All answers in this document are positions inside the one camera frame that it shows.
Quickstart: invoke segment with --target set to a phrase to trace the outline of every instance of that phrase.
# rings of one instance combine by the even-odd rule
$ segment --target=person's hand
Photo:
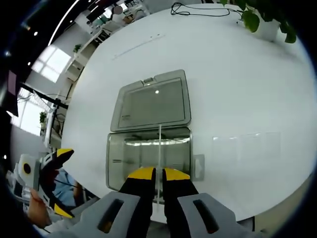
[[[34,189],[31,188],[30,192],[31,199],[28,217],[33,224],[37,225],[39,228],[44,228],[52,223],[46,205]]]

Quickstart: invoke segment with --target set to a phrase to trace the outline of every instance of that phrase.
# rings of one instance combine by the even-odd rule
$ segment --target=black cable
[[[60,182],[60,183],[62,183],[62,184],[64,184],[64,185],[68,185],[68,186],[71,186],[71,187],[77,187],[77,186],[75,186],[75,185],[72,185],[72,184],[70,184],[70,183],[66,183],[66,182],[62,182],[62,181],[59,181],[59,180],[57,180],[57,179],[54,179],[56,182]]]
[[[26,102],[26,101],[30,100],[32,96],[33,96],[33,94],[31,94],[31,95],[29,95],[29,96],[27,96],[27,97],[25,97],[25,98],[19,98],[19,99],[17,100],[17,102],[18,102],[18,103]]]
[[[206,15],[206,14],[192,14],[188,11],[180,11],[180,12],[177,12],[177,10],[180,8],[180,7],[187,7],[187,8],[191,8],[191,9],[199,9],[199,10],[227,10],[228,12],[226,14],[223,14],[223,15]],[[186,6],[180,2],[175,2],[172,7],[171,7],[171,10],[170,10],[170,14],[171,15],[182,15],[182,16],[190,16],[190,15],[193,15],[193,16],[214,16],[214,17],[221,17],[221,16],[228,16],[230,14],[230,12],[236,12],[238,13],[241,17],[242,17],[242,14],[237,11],[237,10],[234,10],[234,9],[231,9],[231,8],[226,8],[226,7],[223,7],[223,8],[199,8],[199,7],[191,7],[191,6]]]
[[[77,187],[77,186],[75,186],[75,185],[72,185],[72,184],[70,184],[70,183],[66,183],[66,182],[62,182],[62,181],[59,181],[59,180],[57,180],[57,179],[54,179],[56,182],[60,182],[60,183],[62,183],[62,184],[65,184],[65,185],[68,185],[68,186],[71,186],[71,187]]]
[[[45,96],[50,96],[50,95],[55,95],[55,96],[59,96],[59,97],[64,97],[64,98],[66,98],[66,99],[71,99],[71,98],[69,98],[69,97],[67,97],[67,96],[63,96],[63,95],[59,95],[59,94],[52,94],[52,93],[50,93],[50,94],[45,94]]]
[[[42,228],[44,231],[46,231],[47,233],[50,233],[48,230],[46,230],[45,228]]]

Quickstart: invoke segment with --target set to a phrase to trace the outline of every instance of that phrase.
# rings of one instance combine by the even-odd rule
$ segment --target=potted plant
[[[73,52],[77,53],[77,52],[80,50],[80,48],[81,48],[81,44],[76,45],[76,46],[74,47]]]
[[[242,20],[251,32],[258,31],[262,38],[274,41],[279,27],[286,34],[285,42],[296,41],[295,30],[272,0],[235,0],[235,3],[243,10]]]
[[[41,127],[45,126],[45,119],[46,119],[47,114],[45,112],[40,113],[40,124]]]

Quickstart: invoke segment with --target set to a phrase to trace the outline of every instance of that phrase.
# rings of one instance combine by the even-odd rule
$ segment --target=plant leaf
[[[246,9],[246,1],[245,0],[236,0],[236,4],[242,9]]]
[[[279,28],[281,32],[286,33],[285,42],[286,43],[294,43],[296,41],[296,32],[292,26],[290,26],[286,21],[283,21]]]
[[[246,1],[247,5],[257,8],[257,4],[258,4],[257,0],[245,0],[245,1]]]
[[[267,12],[267,11],[261,11],[258,9],[258,12],[260,13],[262,19],[266,22],[269,22],[269,21],[273,21],[273,16]]]
[[[286,21],[281,22],[281,24],[279,25],[279,28],[281,29],[281,32],[283,33],[287,33],[287,23]]]
[[[225,6],[227,4],[228,0],[220,0],[220,3]]]
[[[285,42],[286,43],[294,43],[296,41],[296,34],[287,33]]]
[[[260,24],[260,19],[257,15],[252,13],[250,10],[244,11],[242,13],[242,19],[245,24],[245,26],[251,31],[251,32],[256,32],[259,24]]]

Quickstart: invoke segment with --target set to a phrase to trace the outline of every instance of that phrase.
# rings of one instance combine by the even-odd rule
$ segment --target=green plant
[[[46,119],[47,114],[45,112],[40,113],[40,123],[44,123]]]
[[[227,4],[227,0],[220,0],[220,2],[223,5]],[[280,23],[281,32],[286,33],[285,42],[294,43],[296,41],[294,28],[286,21],[285,15],[272,0],[235,0],[235,3],[243,10],[242,20],[251,32],[256,32],[260,24],[260,19],[255,14],[257,10],[265,22],[275,19]]]
[[[74,52],[77,53],[80,50],[80,48],[81,48],[81,44],[76,45],[74,48]]]

